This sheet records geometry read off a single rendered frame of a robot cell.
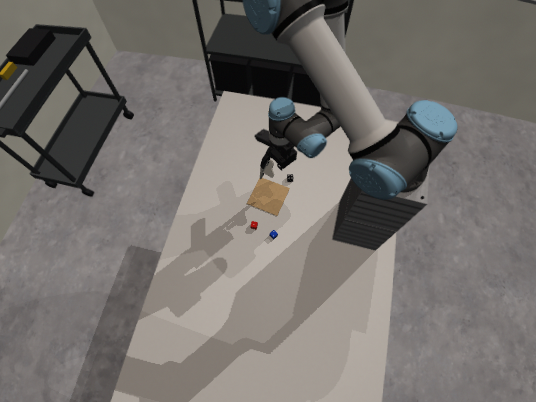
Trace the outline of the tan flat mat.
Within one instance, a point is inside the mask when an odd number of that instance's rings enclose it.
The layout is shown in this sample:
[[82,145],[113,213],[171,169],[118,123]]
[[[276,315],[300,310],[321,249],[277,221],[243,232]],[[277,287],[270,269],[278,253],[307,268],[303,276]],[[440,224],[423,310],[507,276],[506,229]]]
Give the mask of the tan flat mat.
[[289,189],[270,180],[259,178],[247,204],[278,216]]

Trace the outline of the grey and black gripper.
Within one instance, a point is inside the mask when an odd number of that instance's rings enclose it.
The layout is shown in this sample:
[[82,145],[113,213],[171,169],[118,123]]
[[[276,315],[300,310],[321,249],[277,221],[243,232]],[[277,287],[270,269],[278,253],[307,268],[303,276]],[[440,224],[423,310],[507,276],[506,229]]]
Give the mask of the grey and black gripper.
[[[280,170],[284,169],[285,167],[287,167],[289,164],[291,164],[293,161],[297,159],[296,158],[297,151],[294,149],[295,146],[292,145],[290,142],[282,146],[275,145],[271,141],[270,143],[272,146],[274,146],[274,148],[269,147],[266,151],[266,154],[262,158],[261,165],[260,165],[260,179],[262,179],[264,174],[268,175],[271,178],[274,177],[274,172],[272,170],[274,166],[274,162],[270,159],[274,159],[277,162],[277,167]],[[281,147],[281,148],[276,148],[276,147]],[[293,148],[291,149],[291,147]]]

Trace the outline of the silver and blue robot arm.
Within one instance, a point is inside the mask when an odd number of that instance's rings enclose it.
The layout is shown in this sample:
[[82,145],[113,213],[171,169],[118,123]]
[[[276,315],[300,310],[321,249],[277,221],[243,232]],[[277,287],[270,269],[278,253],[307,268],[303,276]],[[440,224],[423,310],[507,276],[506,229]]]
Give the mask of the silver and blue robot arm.
[[325,148],[326,138],[341,127],[353,159],[349,174],[362,191],[382,200],[414,191],[453,140],[457,122],[448,109],[428,100],[413,103],[398,124],[386,120],[345,53],[348,0],[322,1],[243,0],[252,27],[289,45],[321,101],[321,110],[305,121],[290,99],[274,99],[269,131],[262,129],[255,138],[271,148],[270,141],[278,146],[290,142],[314,158]]

